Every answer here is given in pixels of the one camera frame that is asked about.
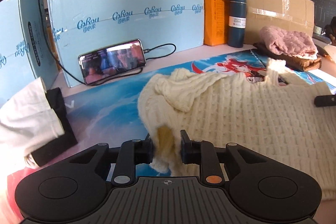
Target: pink fleece cloth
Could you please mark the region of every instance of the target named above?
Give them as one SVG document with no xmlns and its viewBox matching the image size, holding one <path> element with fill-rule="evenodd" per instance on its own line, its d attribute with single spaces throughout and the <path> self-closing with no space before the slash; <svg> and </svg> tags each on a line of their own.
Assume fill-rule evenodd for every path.
<svg viewBox="0 0 336 224">
<path fill-rule="evenodd" d="M 265 26 L 260 30 L 260 38 L 274 54 L 317 59 L 318 51 L 313 39 L 304 32 L 286 31 L 275 26 Z"/>
</svg>

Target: black cable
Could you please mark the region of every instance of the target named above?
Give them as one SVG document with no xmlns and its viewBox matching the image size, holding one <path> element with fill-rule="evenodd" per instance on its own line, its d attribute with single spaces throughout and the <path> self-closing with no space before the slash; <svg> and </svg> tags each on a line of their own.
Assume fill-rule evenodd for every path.
<svg viewBox="0 0 336 224">
<path fill-rule="evenodd" d="M 38 0 L 38 5 L 39 5 L 39 11 L 40 11 L 40 17 L 41 17 L 41 23 L 43 25 L 43 15 L 42 15 L 42 11 L 41 11 L 41 3 L 40 3 L 40 0 Z M 122 78 L 122 77 L 126 77 L 126 76 L 132 76 L 132 75 L 138 75 L 139 73 L 141 73 L 143 71 L 143 68 L 140 68 L 140 70 L 138 72 L 135 72 L 135 73 L 130 73 L 130 74 L 122 74 L 122 75 L 118 75 L 118 76 L 110 76 L 110 77 L 107 77 L 103 80 L 100 80 L 100 81 L 97 81 L 95 83 L 92 83 L 92 84 L 86 84 L 85 82 L 83 81 L 80 81 L 79 79 L 77 79 L 76 77 L 74 77 L 70 72 L 68 72 L 63 66 L 62 64 L 57 60 L 57 58 L 54 56 L 49 44 L 48 44 L 48 39 L 45 35 L 45 32 L 43 30 L 43 37 L 44 37 L 44 40 L 45 40 L 45 43 L 47 44 L 47 47 L 48 47 L 48 51 L 49 53 L 51 54 L 51 56 L 53 57 L 53 59 L 56 61 L 56 63 L 61 67 L 61 69 L 66 72 L 70 77 L 72 77 L 73 79 L 75 79 L 77 82 L 83 84 L 83 85 L 88 85 L 88 86 L 97 86 L 97 85 L 102 85 L 104 83 L 106 83 L 107 81 L 110 81 L 112 79 L 117 79 L 117 78 Z M 176 46 L 172 43 L 167 43 L 167 44 L 163 44 L 163 45 L 159 45 L 159 46 L 156 46 L 154 48 L 151 48 L 151 49 L 147 49 L 147 50 L 144 50 L 143 52 L 144 53 L 148 53 L 152 50 L 155 50 L 156 48 L 159 48 L 159 47 L 163 47 L 163 46 L 168 46 L 168 45 L 172 45 L 174 46 L 174 50 L 169 53 L 169 54 L 166 54 L 166 55 L 163 55 L 163 56 L 158 56 L 158 57 L 150 57 L 150 58 L 147 58 L 146 60 L 150 60 L 150 59 L 157 59 L 157 58 L 162 58 L 162 57 L 166 57 L 166 56 L 169 56 L 171 54 L 173 54 L 175 51 L 176 51 Z"/>
</svg>

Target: smartphone screen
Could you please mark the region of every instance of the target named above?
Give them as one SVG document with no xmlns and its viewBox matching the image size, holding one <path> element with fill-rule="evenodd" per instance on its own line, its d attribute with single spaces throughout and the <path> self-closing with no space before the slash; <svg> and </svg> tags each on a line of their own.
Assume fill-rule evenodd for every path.
<svg viewBox="0 0 336 224">
<path fill-rule="evenodd" d="M 83 54 L 78 61 L 87 84 L 146 65 L 139 39 Z"/>
</svg>

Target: black folded cloth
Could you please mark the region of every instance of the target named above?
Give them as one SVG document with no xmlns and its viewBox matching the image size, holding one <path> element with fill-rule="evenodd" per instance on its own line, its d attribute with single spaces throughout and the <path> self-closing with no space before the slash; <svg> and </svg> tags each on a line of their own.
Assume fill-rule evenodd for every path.
<svg viewBox="0 0 336 224">
<path fill-rule="evenodd" d="M 270 58 L 285 60 L 286 66 L 293 70 L 309 71 L 314 69 L 320 69 L 322 66 L 322 58 L 320 56 L 318 56 L 316 60 L 303 59 L 288 56 L 285 54 L 277 55 L 275 53 L 272 53 L 262 42 L 254 43 L 253 46 L 256 47 L 261 53 L 267 55 Z"/>
<path fill-rule="evenodd" d="M 64 104 L 61 89 L 48 90 L 46 98 L 50 107 L 55 111 L 60 120 L 64 134 L 31 153 L 31 156 L 38 166 L 47 164 L 78 143 L 67 119 L 67 109 Z"/>
</svg>

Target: knit fabric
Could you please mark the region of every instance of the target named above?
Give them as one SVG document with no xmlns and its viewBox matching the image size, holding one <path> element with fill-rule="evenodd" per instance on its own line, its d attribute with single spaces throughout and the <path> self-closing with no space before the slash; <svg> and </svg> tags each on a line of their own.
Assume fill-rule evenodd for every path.
<svg viewBox="0 0 336 224">
<path fill-rule="evenodd" d="M 290 83 L 278 85 L 278 74 Z M 323 199 L 336 198 L 336 107 L 318 108 L 314 98 L 330 95 L 325 82 L 308 85 L 269 60 L 264 82 L 243 73 L 195 74 L 177 69 L 154 75 L 140 93 L 139 116 L 155 146 L 151 166 L 172 176 L 199 175 L 181 162 L 180 130 L 217 147 L 235 142 L 314 177 Z"/>
</svg>

